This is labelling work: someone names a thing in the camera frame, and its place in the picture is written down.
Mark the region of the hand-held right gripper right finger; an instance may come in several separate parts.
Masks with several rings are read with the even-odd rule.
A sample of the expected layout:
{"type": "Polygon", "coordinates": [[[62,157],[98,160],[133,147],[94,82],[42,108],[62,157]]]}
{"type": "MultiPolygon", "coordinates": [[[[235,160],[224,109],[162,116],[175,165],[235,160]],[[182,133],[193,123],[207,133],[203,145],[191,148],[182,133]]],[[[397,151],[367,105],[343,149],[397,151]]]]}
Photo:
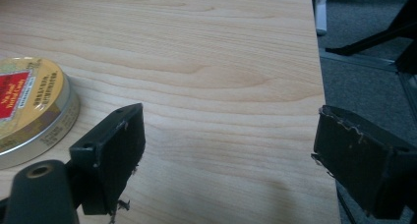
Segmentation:
{"type": "Polygon", "coordinates": [[[417,220],[417,146],[342,108],[319,110],[312,158],[327,168],[366,214],[417,220]]]}

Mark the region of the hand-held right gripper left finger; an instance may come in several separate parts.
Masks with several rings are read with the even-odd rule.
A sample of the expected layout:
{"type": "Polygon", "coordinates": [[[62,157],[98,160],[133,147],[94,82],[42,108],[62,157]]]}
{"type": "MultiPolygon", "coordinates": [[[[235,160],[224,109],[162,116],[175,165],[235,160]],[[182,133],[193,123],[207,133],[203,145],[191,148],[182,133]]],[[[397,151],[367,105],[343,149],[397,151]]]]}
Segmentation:
{"type": "Polygon", "coordinates": [[[74,205],[86,215],[114,214],[145,147],[141,103],[105,117],[69,148],[74,205]]]}

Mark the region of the white furniture leg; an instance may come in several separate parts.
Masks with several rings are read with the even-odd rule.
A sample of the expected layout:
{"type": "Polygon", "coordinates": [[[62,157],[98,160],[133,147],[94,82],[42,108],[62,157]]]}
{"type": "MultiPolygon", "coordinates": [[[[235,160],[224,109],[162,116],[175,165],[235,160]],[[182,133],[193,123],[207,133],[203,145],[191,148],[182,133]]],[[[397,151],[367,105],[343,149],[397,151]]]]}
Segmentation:
{"type": "Polygon", "coordinates": [[[325,35],[328,31],[327,0],[314,0],[314,12],[317,35],[325,35]]]}

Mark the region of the round yellow candy tin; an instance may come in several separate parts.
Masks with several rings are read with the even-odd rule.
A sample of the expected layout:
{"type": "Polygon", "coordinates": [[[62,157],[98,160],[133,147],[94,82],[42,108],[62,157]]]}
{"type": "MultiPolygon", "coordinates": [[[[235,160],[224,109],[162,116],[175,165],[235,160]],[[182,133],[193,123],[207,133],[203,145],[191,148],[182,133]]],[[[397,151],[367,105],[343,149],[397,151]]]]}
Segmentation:
{"type": "Polygon", "coordinates": [[[38,57],[0,60],[0,169],[49,150],[79,112],[79,97],[56,63],[38,57]]]}

